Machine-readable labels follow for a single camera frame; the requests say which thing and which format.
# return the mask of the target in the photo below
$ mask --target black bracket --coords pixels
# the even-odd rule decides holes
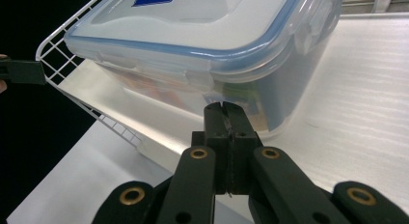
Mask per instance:
[[[44,70],[41,62],[0,58],[0,79],[12,83],[45,85]]]
[[[204,131],[192,133],[175,174],[156,188],[117,187],[93,223],[213,223],[216,194],[249,195],[255,223],[409,223],[398,206],[370,186],[341,182],[326,192],[282,150],[264,147],[243,109],[213,103]]]

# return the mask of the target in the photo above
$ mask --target plastic food container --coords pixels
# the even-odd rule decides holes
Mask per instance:
[[[138,93],[203,115],[226,100],[274,134],[302,96],[341,0],[104,0],[68,49]]]

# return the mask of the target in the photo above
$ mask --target container lid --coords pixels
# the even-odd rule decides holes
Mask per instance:
[[[298,1],[105,0],[69,35],[135,47],[167,44],[180,53],[211,56],[213,50],[249,48],[261,39],[276,38],[286,24],[280,13],[292,14]]]

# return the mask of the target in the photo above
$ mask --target black background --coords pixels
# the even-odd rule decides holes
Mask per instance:
[[[34,60],[40,43],[90,0],[0,0],[0,53]],[[95,120],[50,85],[0,94],[0,220],[49,173]]]

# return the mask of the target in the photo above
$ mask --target white surface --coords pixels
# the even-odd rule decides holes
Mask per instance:
[[[264,145],[285,150],[324,189],[364,182],[409,212],[408,27],[409,14],[342,18],[286,131]],[[139,150],[171,171],[190,131],[203,130],[201,117],[131,97],[90,62],[61,88],[154,139],[156,148]]]
[[[88,224],[118,185],[156,186],[171,174],[96,122],[7,219],[9,224]],[[216,223],[249,221],[216,203]]]

